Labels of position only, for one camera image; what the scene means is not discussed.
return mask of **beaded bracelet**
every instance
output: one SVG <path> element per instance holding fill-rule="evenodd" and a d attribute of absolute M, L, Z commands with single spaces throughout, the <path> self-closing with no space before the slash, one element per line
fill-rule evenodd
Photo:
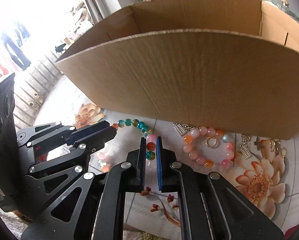
<path fill-rule="evenodd" d="M 190 130 L 189 133 L 184 136 L 183 151 L 185 153 L 188 153 L 188 157 L 192 161 L 196 161 L 198 165 L 203 166 L 208 170 L 211 170 L 213 168 L 214 162 L 212 160 L 204 158 L 202 154 L 199 155 L 198 151 L 195 150 L 195 148 L 192 145 L 193 140 L 198 138 L 200 135 L 208 136 L 205 143 L 210 148 L 216 148 L 218 146 L 218 140 L 222 140 L 224 143 L 226 143 L 227 151 L 225 153 L 224 160 L 222 160 L 220 163 L 220 166 L 224 169 L 229 169 L 233 165 L 231 159 L 234 158 L 234 145 L 231 143 L 231 136 L 229 134 L 224 134 L 222 130 L 215 130 L 212 127 L 206 128 L 205 126 L 201 126 L 198 129 Z M 211 139 L 214 139 L 215 144 L 210 145 L 209 141 Z"/>
<path fill-rule="evenodd" d="M 124 126 L 134 126 L 140 129 L 144 135 L 146 136 L 146 149 L 148 152 L 146 153 L 146 159 L 148 161 L 152 161 L 156 158 L 156 153 L 154 150 L 156 149 L 156 136 L 153 134 L 153 131 L 144 123 L 140 122 L 137 119 L 131 120 L 130 118 L 127 118 L 125 120 L 119 120 L 117 123 L 112 124 L 112 127 L 114 127 L 116 130 L 119 128 L 122 128 Z M 105 160 L 105 154 L 104 153 L 98 153 L 98 164 L 101 167 L 101 170 L 103 172 L 108 172 L 111 169 L 111 165 L 106 163 Z"/>

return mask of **silver screw head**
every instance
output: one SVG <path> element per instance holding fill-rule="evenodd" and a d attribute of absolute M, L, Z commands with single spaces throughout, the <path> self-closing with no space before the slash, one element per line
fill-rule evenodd
<path fill-rule="evenodd" d="M 94 173 L 93 172 L 86 172 L 84 175 L 83 175 L 83 178 L 84 179 L 92 179 L 94 177 Z"/>
<path fill-rule="evenodd" d="M 213 172 L 210 173 L 210 177 L 212 179 L 219 179 L 220 178 L 220 174 L 218 172 L 216 172 L 216 171 L 213 171 Z"/>
<path fill-rule="evenodd" d="M 174 169 L 179 169 L 181 166 L 182 166 L 182 163 L 180 162 L 173 162 L 171 164 L 171 166 L 174 168 Z"/>
<path fill-rule="evenodd" d="M 81 166 L 76 166 L 74 169 L 77 173 L 81 173 L 83 168 Z"/>
<path fill-rule="evenodd" d="M 131 163 L 129 163 L 129 162 L 124 162 L 124 163 L 121 164 L 121 167 L 122 167 L 123 169 L 128 169 L 129 167 L 131 167 Z"/>

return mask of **table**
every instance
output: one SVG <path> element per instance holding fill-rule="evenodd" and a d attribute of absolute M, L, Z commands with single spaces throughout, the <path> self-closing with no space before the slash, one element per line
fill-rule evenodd
<path fill-rule="evenodd" d="M 64 95 L 72 95 L 71 98 L 65 98 Z M 75 114 L 82 104 L 90 103 L 91 101 L 66 77 L 60 78 L 55 85 L 50 95 L 44 102 L 34 125 L 61 121 L 63 125 L 72 125 L 75 123 Z M 134 116 L 113 112 L 110 110 L 102 110 L 105 117 L 102 120 L 107 120 L 110 124 L 117 122 L 120 119 L 138 119 L 145 122 L 151 127 L 156 135 L 160 135 L 163 141 L 163 147 L 174 151 L 177 159 L 181 162 L 190 165 L 195 171 L 206 172 L 195 162 L 182 153 L 182 138 L 173 128 L 171 122 Z M 135 127 L 124 127 L 119 129 L 117 136 L 108 142 L 108 145 L 100 150 L 104 152 L 108 163 L 115 165 L 126 160 L 127 153 L 139 148 L 140 139 L 143 133 Z M 241 142 L 241 135 L 232 133 L 232 138 L 235 138 L 235 148 L 238 150 Z M 251 139 L 249 147 L 252 152 L 260 157 L 260 151 L 257 151 L 253 144 L 256 137 Z M 276 205 L 276 212 L 273 217 L 273 222 L 283 231 L 299 224 L 299 134 L 288 141 L 282 141 L 282 146 L 288 150 L 285 158 L 285 171 L 280 182 L 286 185 L 285 199 L 280 204 Z M 207 157 L 214 158 L 215 150 L 204 147 L 204 154 Z M 65 154 L 63 147 L 59 147 L 49 153 L 48 158 L 55 158 L 61 154 Z M 101 167 L 98 164 L 97 153 L 91 156 L 89 170 L 95 174 L 101 173 Z M 174 218 L 179 218 L 178 210 L 173 210 L 171 205 L 177 203 L 177 194 L 171 193 L 176 197 L 172 203 L 167 203 L 169 194 L 163 194 L 158 191 L 157 173 L 155 161 L 146 167 L 145 186 L 152 189 L 152 195 L 142 196 L 137 193 L 127 193 L 125 201 L 125 216 L 124 222 L 142 231 L 164 237 L 170 240 L 180 240 L 180 228 L 172 224 L 164 216 L 163 211 L 150 212 L 153 204 L 158 204 L 162 207 L 159 199 L 164 203 L 164 206 Z"/>

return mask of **corrugated cardboard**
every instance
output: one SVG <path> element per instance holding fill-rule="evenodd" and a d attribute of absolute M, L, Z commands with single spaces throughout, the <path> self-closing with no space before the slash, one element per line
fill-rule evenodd
<path fill-rule="evenodd" d="M 280 12 L 260 0 L 141 2 L 57 66 L 102 108 L 288 139 L 299 131 L 299 24 Z"/>

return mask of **floral tablecloth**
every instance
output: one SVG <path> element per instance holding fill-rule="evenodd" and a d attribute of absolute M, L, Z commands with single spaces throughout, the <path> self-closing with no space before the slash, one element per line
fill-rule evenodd
<path fill-rule="evenodd" d="M 101 120 L 107 120 L 112 124 L 126 118 L 136 118 L 145 122 L 156 135 L 162 137 L 163 147 L 176 153 L 179 161 L 190 165 L 195 171 L 208 172 L 189 160 L 182 152 L 183 138 L 171 122 L 99 109 L 65 76 L 59 80 L 46 99 L 35 125 L 56 121 L 61 121 L 63 125 L 83 125 L 84 122 L 94 123 Z M 124 161 L 128 152 L 139 148 L 141 136 L 142 132 L 134 127 L 119 129 L 117 136 L 108 142 L 104 149 L 91 156 L 89 170 L 95 174 L 102 172 L 98 159 L 100 152 L 106 155 L 106 162 L 111 165 Z M 241 135 L 232 133 L 231 136 L 238 150 Z M 272 218 L 278 227 L 286 231 L 299 224 L 299 134 L 281 142 L 288 150 L 283 162 L 266 150 L 269 147 L 267 138 L 259 138 L 264 145 L 262 151 L 256 149 L 256 145 L 253 144 L 255 140 L 256 137 L 253 137 L 248 145 L 254 153 L 252 158 L 245 160 L 238 156 L 233 168 L 228 172 L 221 172 L 241 193 Z M 198 147 L 214 162 L 221 161 L 215 150 L 207 148 L 203 140 Z M 219 149 L 222 150 L 222 147 L 225 145 L 220 144 Z M 49 152 L 48 159 L 67 152 L 67 147 L 61 146 Z M 142 194 L 126 194 L 124 222 L 153 235 L 180 240 L 177 194 L 169 195 L 158 190 L 155 161 L 146 167 L 145 186 L 148 188 Z"/>

